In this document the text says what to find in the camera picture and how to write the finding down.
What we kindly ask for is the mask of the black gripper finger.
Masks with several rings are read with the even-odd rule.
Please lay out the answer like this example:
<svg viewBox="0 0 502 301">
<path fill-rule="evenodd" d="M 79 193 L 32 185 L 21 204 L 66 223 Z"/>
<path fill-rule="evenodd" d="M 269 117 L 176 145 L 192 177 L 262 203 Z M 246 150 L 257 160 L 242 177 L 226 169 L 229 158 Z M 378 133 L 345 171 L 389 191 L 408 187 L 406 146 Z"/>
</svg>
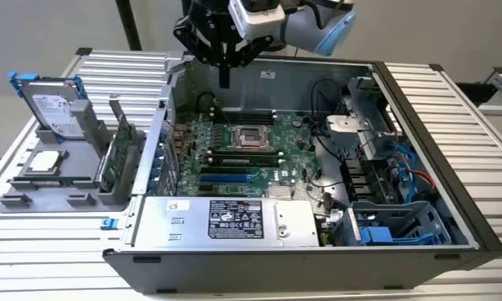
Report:
<svg viewBox="0 0 502 301">
<path fill-rule="evenodd" d="M 225 53 L 222 43 L 210 44 L 190 18 L 180 18 L 176 21 L 174 35 L 197 59 L 219 69 L 219 87 L 225 88 Z"/>
<path fill-rule="evenodd" d="M 273 42 L 274 37 L 271 35 L 262 36 L 239 48 L 239 50 L 237 50 L 235 41 L 227 43 L 225 55 L 225 88 L 230 88 L 230 70 L 239 66 L 247 66 Z"/>
</svg>

